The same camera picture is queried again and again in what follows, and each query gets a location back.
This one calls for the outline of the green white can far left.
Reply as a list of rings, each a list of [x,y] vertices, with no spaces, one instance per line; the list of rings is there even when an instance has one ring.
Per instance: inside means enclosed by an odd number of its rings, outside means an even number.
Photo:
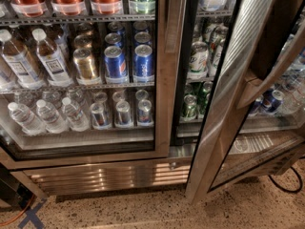
[[[206,43],[200,41],[192,43],[188,70],[190,79],[199,79],[207,74],[208,57],[209,50]]]

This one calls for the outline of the stainless steel fridge base grille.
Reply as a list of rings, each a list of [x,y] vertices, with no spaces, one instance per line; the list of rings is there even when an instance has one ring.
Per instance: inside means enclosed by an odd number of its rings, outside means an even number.
[[[80,195],[185,183],[191,157],[67,166],[26,167],[16,162],[11,173],[38,197]]]

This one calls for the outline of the water bottle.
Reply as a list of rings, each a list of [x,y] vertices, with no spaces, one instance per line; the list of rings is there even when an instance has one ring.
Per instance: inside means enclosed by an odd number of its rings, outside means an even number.
[[[36,112],[41,120],[46,124],[48,132],[60,134],[69,129],[67,121],[57,111],[52,103],[43,99],[38,100],[36,102]]]
[[[88,117],[77,101],[64,97],[62,99],[62,112],[69,121],[73,131],[83,132],[90,128]]]
[[[10,117],[27,135],[40,135],[46,132],[42,120],[25,104],[11,102],[8,105]]]

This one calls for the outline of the gold soda can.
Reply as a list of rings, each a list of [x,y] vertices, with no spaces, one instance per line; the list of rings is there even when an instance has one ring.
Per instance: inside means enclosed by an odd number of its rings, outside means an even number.
[[[77,70],[76,80],[80,85],[90,86],[102,83],[92,51],[80,48],[73,52],[73,63]]]

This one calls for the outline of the small energy drink can middle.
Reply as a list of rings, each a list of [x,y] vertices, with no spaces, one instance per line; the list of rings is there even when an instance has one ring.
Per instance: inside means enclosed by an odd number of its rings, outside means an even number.
[[[125,101],[119,101],[115,105],[116,122],[118,127],[126,128],[133,125],[132,110],[130,104]]]

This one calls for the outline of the green can bottom shelf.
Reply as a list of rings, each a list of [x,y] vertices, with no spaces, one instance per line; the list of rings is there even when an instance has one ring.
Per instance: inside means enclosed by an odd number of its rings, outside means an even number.
[[[209,94],[205,94],[199,98],[198,105],[197,105],[199,118],[204,117],[206,110],[207,110],[208,103],[209,103],[209,98],[210,98]]]

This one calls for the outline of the small energy drink can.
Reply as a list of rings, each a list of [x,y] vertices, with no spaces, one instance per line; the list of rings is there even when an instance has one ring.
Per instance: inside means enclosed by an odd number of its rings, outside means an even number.
[[[132,110],[130,104],[125,101],[119,101],[115,105],[116,122],[118,127],[126,128],[133,125]]]
[[[97,102],[90,107],[92,126],[96,130],[109,129],[112,126],[109,107]]]
[[[137,123],[140,126],[151,126],[153,124],[152,103],[143,99],[137,105]]]

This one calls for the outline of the glass fridge door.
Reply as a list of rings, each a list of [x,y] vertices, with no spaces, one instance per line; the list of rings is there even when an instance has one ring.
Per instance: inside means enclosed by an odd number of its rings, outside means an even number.
[[[170,149],[186,0],[1,0],[1,160],[12,170]]]
[[[305,155],[304,5],[237,0],[188,177],[189,202],[244,178],[282,175]]]

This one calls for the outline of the green can far left bottom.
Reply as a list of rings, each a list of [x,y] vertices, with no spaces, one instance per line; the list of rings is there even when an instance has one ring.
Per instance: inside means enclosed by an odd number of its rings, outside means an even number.
[[[184,96],[181,118],[185,121],[196,118],[196,97],[194,95],[187,94]]]

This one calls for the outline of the tea bottle white cap left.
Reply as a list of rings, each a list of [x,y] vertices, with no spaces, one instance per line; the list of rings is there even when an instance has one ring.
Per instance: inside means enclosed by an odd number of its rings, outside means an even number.
[[[45,85],[44,74],[28,47],[5,29],[0,30],[1,55],[25,89],[39,89]]]

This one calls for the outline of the water bottle right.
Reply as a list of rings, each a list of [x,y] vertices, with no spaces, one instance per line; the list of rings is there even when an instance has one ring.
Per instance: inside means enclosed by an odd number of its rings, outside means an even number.
[[[64,97],[62,99],[62,112],[69,121],[73,131],[83,132],[90,128],[88,117],[77,101]]]

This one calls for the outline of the water bottle middle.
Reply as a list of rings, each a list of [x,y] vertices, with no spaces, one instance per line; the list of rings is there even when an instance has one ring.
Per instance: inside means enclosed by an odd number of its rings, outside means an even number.
[[[43,99],[38,100],[36,102],[36,112],[41,120],[46,124],[48,132],[60,134],[69,129],[67,121],[57,111],[52,103]]]

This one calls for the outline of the water bottle left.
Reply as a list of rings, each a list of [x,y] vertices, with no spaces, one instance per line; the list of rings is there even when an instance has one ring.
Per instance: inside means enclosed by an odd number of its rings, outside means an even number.
[[[11,102],[8,105],[10,117],[27,135],[40,135],[46,132],[42,120],[25,104]]]

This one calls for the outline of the blue pepsi can front right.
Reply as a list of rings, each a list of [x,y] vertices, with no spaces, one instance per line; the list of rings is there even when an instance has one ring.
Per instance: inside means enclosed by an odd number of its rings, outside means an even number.
[[[151,46],[139,45],[134,49],[132,73],[135,82],[153,81],[153,49]]]

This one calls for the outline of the small energy drink can right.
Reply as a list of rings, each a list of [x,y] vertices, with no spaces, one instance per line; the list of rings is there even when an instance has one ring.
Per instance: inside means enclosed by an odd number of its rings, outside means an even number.
[[[151,126],[153,124],[152,103],[143,99],[137,105],[137,123],[140,126]]]

